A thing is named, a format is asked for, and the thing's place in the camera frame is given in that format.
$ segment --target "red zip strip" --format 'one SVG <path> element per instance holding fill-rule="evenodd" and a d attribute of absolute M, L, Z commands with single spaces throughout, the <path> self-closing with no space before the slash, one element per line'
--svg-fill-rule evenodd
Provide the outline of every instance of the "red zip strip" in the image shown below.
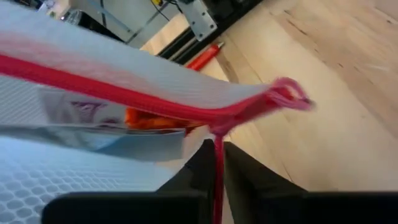
<path fill-rule="evenodd" d="M 0 73 L 10 77 L 22 78 L 32 82 L 58 87 L 64 90 L 84 93 L 90 96 L 110 100 L 150 113 L 171 118 L 201 121 L 211 124 L 220 116 L 231 116 L 243 110 L 247 105 L 263 97 L 265 92 L 252 96 L 235 105 L 218 109 L 201 109 L 162 100 L 155 96 L 139 93 L 101 81 L 93 80 L 69 72 L 48 68 L 18 58 L 0 54 Z"/>
<path fill-rule="evenodd" d="M 214 140 L 216 157 L 216 177 L 214 186 L 213 224 L 221 224 L 224 202 L 224 142 L 223 136 Z"/>

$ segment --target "metal bracket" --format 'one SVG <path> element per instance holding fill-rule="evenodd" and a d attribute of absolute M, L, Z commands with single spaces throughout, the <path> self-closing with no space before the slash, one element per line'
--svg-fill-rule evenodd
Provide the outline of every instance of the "metal bracket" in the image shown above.
<path fill-rule="evenodd" d="M 201 41 L 217 30 L 216 22 L 208 14 L 207 7 L 201 0 L 194 0 L 188 4 L 177 1 L 177 4 L 187 18 L 197 40 Z"/>

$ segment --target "light wood surface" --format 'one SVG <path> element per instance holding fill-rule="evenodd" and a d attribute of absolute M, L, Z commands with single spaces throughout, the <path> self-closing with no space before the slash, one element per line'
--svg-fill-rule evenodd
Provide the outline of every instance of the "light wood surface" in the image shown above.
<path fill-rule="evenodd" d="M 398 19 L 398 1 L 396 0 L 377 0 L 376 9 L 386 13 L 387 15 Z"/>
<path fill-rule="evenodd" d="M 236 83 L 296 79 L 317 103 L 228 139 L 308 190 L 398 189 L 398 22 L 376 0 L 267 0 L 228 29 L 202 73 Z M 142 49 L 186 28 L 179 15 Z"/>

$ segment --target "black object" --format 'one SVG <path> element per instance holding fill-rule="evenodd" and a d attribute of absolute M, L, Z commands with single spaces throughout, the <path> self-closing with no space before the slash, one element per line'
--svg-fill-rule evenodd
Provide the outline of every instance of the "black object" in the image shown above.
<path fill-rule="evenodd" d="M 105 26 L 97 22 L 95 19 L 93 19 L 90 15 L 87 13 L 81 11 L 81 10 L 73 10 L 72 12 L 69 13 L 69 15 L 64 18 L 65 22 L 71 23 L 76 26 L 84 27 L 86 29 L 92 30 L 96 33 L 105 35 L 107 37 L 110 37 L 114 40 L 118 40 L 120 42 L 124 41 L 120 39 L 117 35 L 112 33 L 109 29 L 107 29 Z"/>
<path fill-rule="evenodd" d="M 398 223 L 398 193 L 307 192 L 230 142 L 225 186 L 235 224 Z M 184 167 L 152 193 L 75 193 L 43 210 L 43 224 L 210 224 L 214 144 L 206 140 Z"/>
<path fill-rule="evenodd" d="M 217 29 L 202 41 L 197 41 L 195 39 L 190 46 L 181 50 L 178 55 L 175 55 L 182 46 L 195 38 L 191 28 L 188 28 L 180 34 L 175 41 L 166 46 L 158 56 L 184 65 L 261 1 L 262 0 L 204 0 L 203 2 L 208 7 L 209 14 L 217 24 Z"/>

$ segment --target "clear plastic bag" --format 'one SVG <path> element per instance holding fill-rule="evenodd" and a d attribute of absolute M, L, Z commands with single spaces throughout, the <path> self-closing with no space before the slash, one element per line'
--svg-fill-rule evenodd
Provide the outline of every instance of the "clear plastic bag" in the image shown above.
<path fill-rule="evenodd" d="M 12 170 L 9 167 L 22 167 L 29 162 L 35 162 L 38 166 L 29 166 L 26 172 L 41 167 L 42 170 L 38 170 L 41 173 L 46 169 L 54 169 L 63 174 L 68 174 L 68 169 L 74 166 L 75 170 L 83 169 L 86 164 L 90 167 L 87 168 L 87 174 L 95 176 L 106 172 L 110 176 L 104 175 L 105 179 L 114 175 L 114 171 L 127 169 L 127 166 L 146 166 L 143 169 L 151 173 L 147 175 L 150 179 L 120 175 L 118 178 L 124 179 L 126 184 L 121 189 L 155 190 L 178 171 L 178 167 L 211 133 L 215 135 L 217 169 L 214 223 L 220 223 L 222 214 L 223 136 L 241 123 L 283 107 L 297 110 L 308 110 L 311 107 L 306 94 L 291 79 L 281 78 L 271 85 L 239 85 L 215 80 L 7 2 L 0 2 L 0 73 L 0 103 L 7 105 L 0 108 L 0 124 L 37 126 L 47 123 L 49 119 L 44 116 L 45 108 L 37 96 L 37 84 L 41 84 L 168 118 L 206 125 L 196 128 L 184 138 L 182 156 L 173 159 L 173 165 L 164 161 L 148 164 L 98 153 L 68 151 L 64 147 L 42 142 L 0 137 L 0 147 L 3 148 L 0 150 L 0 166 L 3 168 L 0 169 L 0 175 L 6 177 L 0 179 L 0 186 L 6 189 L 6 194 L 16 194 L 12 187 L 11 190 L 7 188 L 12 185 L 9 181 L 14 183 L 13 180 L 16 180 L 16 177 L 8 179 Z M 80 110 L 84 117 L 81 121 L 88 122 L 93 121 L 90 113 L 98 107 L 98 104 L 89 107 L 76 104 L 74 110 Z M 88 108 L 88 111 L 81 111 L 82 108 Z M 10 164 L 9 161 L 15 158 L 19 163 Z M 43 161 L 50 162 L 51 167 L 40 165 Z M 93 170 L 102 170 L 100 166 L 107 171 L 95 174 Z M 164 170 L 162 166 L 173 169 Z M 29 177 L 36 184 L 40 183 L 41 178 L 49 178 L 35 174 Z M 138 181 L 147 182 L 144 185 L 150 187 L 137 188 Z M 6 199 L 2 199 L 0 193 L 0 205 L 5 202 Z"/>

